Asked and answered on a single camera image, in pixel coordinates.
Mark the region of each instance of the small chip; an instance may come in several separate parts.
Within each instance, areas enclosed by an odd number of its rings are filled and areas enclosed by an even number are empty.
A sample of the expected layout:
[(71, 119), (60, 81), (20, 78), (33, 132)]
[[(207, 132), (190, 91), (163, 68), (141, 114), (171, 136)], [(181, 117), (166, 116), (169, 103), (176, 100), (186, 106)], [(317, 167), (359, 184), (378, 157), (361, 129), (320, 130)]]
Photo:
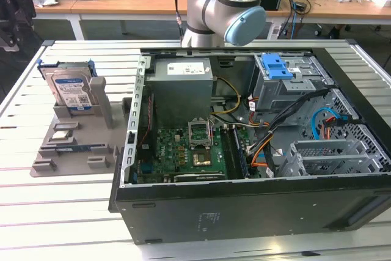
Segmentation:
[(193, 154), (193, 166), (211, 166), (212, 161), (209, 150), (197, 151)]

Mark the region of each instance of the slotted aluminum surface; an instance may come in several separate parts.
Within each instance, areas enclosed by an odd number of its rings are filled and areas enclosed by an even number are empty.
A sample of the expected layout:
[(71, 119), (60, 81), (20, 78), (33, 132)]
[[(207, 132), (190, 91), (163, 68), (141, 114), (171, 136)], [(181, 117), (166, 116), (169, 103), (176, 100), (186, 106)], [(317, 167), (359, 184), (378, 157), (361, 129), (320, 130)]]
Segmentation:
[[(355, 232), (136, 246), (119, 213), (107, 211), (112, 174), (32, 178), (31, 164), (53, 116), (54, 98), (35, 60), (92, 59), (105, 76), (110, 101), (132, 94), (140, 47), (177, 41), (58, 41), (41, 48), (0, 106), (0, 260), (386, 260), (391, 255), (391, 211)], [(343, 40), (259, 41), (261, 47), (325, 47), (391, 123), (390, 86), (378, 65)]]

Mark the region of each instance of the desk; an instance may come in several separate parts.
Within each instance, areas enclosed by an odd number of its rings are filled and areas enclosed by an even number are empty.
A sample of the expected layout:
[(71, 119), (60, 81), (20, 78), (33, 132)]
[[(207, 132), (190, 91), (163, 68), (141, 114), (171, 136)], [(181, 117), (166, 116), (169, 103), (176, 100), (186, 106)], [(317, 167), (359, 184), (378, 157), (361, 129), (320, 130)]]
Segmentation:
[[(162, 40), (56, 41), (38, 50), (0, 105), (0, 260), (107, 261), (115, 255), (131, 261), (303, 261), (302, 251), (321, 254), (311, 258), (316, 261), (388, 260), (391, 210), (353, 232), (136, 246), (120, 214), (107, 210), (112, 174), (43, 178), (29, 175), (53, 118), (55, 101), (35, 68), (37, 59), (91, 58), (98, 75), (106, 77), (109, 100), (119, 102), (133, 92), (139, 52), (130, 53), (131, 49), (178, 45), (178, 41)], [(325, 48), (363, 90), (373, 93), (391, 85), (379, 65), (359, 46), (344, 40), (259, 40), (249, 46)], [(115, 53), (107, 55), (109, 50)], [(390, 118), (391, 112), (383, 110), (384, 117)], [(259, 217), (267, 217), (267, 209)]]
[[(391, 24), (391, 7), (376, 7), (372, 2), (344, 2), (336, 0), (310, 0), (311, 12), (302, 20), (303, 23), (326, 24)], [(85, 36), (80, 25), (81, 20), (119, 20), (125, 32), (125, 20), (175, 21), (174, 0), (77, 0), (69, 3), (70, 11), (62, 12), (64, 0), (60, 8), (37, 8), (37, 18), (59, 19), (70, 21), (77, 40)], [(178, 0), (183, 19), (186, 19), (187, 0)], [(288, 0), (282, 0), (278, 11), (267, 12), (267, 21), (272, 23), (268, 39), (276, 39), (281, 25), (290, 13)]]

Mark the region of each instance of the sticker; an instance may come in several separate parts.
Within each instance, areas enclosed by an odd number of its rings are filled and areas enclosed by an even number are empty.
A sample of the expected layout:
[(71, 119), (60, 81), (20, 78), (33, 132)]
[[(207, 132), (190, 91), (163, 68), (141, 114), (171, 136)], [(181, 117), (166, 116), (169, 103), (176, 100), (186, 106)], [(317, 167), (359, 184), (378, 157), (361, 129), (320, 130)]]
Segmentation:
[(288, 71), (291, 73), (301, 73), (298, 67), (288, 67)]
[(82, 79), (57, 79), (55, 80), (61, 98), (68, 108), (72, 110), (87, 110), (92, 107), (90, 97), (83, 91)]
[(254, 101), (250, 101), (249, 106), (250, 106), (250, 111), (255, 111), (255, 102)]
[(271, 169), (270, 169), (270, 168), (266, 168), (266, 174), (267, 174), (267, 175), (268, 175), (268, 177), (270, 177), (270, 178), (274, 177), (274, 172), (273, 172), (273, 171), (271, 171)]
[(283, 155), (282, 149), (277, 149), (275, 154), (273, 154), (274, 157), (282, 156), (282, 155)]
[(56, 151), (58, 152), (71, 152), (73, 151), (72, 148), (57, 148)]
[(167, 64), (168, 75), (204, 75), (202, 62), (171, 62)]

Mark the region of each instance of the green motherboard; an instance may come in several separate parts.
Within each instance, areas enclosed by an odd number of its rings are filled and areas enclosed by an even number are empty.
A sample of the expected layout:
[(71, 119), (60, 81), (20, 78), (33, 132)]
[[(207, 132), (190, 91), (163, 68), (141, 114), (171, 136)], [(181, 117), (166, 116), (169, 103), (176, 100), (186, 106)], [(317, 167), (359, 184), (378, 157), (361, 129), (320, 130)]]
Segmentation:
[[(249, 145), (246, 128), (238, 128), (239, 144), (244, 150)], [(213, 128), (210, 132), (210, 147), (193, 147), (188, 128), (159, 129), (156, 143), (156, 159), (140, 163), (138, 183), (171, 181), (175, 175), (218, 174), (228, 179), (221, 132)], [(192, 140), (208, 139), (205, 128), (192, 128)]]

